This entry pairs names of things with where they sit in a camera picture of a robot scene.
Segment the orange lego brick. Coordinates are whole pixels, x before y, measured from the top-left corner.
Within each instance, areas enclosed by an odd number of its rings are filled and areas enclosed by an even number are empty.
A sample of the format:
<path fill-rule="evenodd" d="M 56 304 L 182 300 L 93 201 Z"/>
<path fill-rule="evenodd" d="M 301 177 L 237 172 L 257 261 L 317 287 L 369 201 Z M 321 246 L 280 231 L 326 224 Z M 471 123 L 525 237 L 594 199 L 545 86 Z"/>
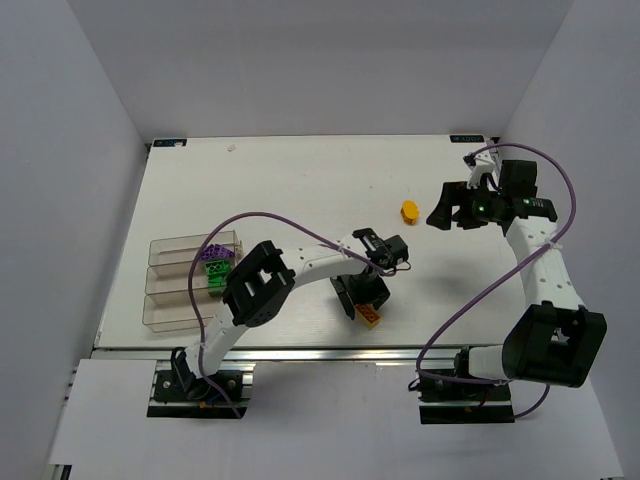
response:
<path fill-rule="evenodd" d="M 368 328 L 372 329 L 377 326 L 381 321 L 381 316 L 378 311 L 370 304 L 362 304 L 354 306 L 356 313 L 363 320 L 363 322 L 367 325 Z"/>

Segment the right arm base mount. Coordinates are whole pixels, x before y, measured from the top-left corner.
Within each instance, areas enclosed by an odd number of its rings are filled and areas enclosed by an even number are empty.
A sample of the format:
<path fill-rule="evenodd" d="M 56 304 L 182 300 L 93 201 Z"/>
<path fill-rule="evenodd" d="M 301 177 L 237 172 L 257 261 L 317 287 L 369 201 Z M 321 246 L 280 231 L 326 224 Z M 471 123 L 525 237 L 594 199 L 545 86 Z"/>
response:
<path fill-rule="evenodd" d="M 490 386 L 419 377 L 408 384 L 418 394 L 422 425 L 508 424 L 515 422 L 511 391 Z"/>

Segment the purple lego brick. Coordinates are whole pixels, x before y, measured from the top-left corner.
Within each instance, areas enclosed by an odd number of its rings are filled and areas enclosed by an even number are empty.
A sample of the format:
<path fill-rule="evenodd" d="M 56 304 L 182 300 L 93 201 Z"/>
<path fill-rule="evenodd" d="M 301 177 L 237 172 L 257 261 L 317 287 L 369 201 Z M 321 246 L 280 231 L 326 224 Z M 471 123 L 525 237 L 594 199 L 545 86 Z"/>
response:
<path fill-rule="evenodd" d="M 203 262 L 216 259 L 234 258 L 235 251 L 220 244 L 209 244 L 200 254 L 199 260 Z"/>

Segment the yellow round lego piece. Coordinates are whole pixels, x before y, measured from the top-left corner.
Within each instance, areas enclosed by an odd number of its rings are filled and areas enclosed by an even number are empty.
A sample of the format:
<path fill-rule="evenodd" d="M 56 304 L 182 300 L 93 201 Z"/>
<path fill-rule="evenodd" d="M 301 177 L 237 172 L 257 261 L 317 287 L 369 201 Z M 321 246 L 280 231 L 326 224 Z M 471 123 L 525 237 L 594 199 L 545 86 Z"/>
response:
<path fill-rule="evenodd" d="M 420 218 L 417 204 L 412 200 L 405 200 L 401 205 L 400 215 L 407 225 L 415 225 Z"/>

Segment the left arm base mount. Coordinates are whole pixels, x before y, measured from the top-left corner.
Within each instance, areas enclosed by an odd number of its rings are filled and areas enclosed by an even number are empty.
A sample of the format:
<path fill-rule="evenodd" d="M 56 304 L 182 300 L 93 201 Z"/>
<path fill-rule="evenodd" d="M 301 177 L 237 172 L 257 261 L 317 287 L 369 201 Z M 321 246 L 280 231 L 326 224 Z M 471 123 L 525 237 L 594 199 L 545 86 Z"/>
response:
<path fill-rule="evenodd" d="M 188 376 L 185 368 L 164 362 L 156 368 L 146 415 L 163 419 L 239 420 L 249 404 L 248 373 L 220 370 L 203 379 Z"/>

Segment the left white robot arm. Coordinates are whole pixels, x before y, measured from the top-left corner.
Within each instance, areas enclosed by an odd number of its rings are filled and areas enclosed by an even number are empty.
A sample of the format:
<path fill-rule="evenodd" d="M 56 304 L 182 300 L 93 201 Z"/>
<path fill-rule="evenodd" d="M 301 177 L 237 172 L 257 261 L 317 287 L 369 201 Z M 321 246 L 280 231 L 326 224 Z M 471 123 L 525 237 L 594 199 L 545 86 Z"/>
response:
<path fill-rule="evenodd" d="M 223 358 L 246 331 L 273 320 L 287 297 L 305 285 L 328 280 L 351 320 L 361 306 L 377 311 L 390 298 L 383 277 L 408 260 L 401 236 L 383 239 L 370 228 L 341 241 L 289 250 L 270 240 L 259 243 L 227 276 L 221 309 L 201 326 L 199 341 L 172 356 L 174 382 L 189 399 L 204 396 Z"/>

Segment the green lego brick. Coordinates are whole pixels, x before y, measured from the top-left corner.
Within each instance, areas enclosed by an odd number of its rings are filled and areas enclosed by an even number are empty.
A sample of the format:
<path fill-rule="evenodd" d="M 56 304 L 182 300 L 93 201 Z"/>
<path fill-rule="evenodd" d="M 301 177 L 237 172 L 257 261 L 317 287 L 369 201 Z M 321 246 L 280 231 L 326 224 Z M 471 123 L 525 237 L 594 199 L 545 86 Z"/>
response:
<path fill-rule="evenodd" d="M 233 269 L 233 265 L 224 259 L 213 259 L 204 263 L 204 269 L 208 277 L 226 277 Z"/>
<path fill-rule="evenodd" d="M 227 278 L 225 275 L 209 276 L 207 281 L 207 291 L 210 296 L 216 297 L 221 295 L 227 287 Z"/>

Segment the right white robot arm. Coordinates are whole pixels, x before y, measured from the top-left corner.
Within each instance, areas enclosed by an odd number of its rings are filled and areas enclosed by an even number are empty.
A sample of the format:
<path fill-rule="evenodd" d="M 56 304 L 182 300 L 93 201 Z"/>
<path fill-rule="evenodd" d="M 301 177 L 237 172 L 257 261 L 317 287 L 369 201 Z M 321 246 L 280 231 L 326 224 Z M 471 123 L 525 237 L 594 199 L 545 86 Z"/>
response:
<path fill-rule="evenodd" d="M 577 294 L 558 245 L 562 234 L 551 200 L 537 194 L 537 164 L 505 160 L 496 190 L 493 166 L 476 163 L 467 181 L 446 182 L 427 224 L 464 230 L 495 223 L 511 247 L 525 311 L 500 345 L 463 348 L 449 382 L 491 385 L 512 380 L 578 388 L 604 340 L 603 314 Z"/>

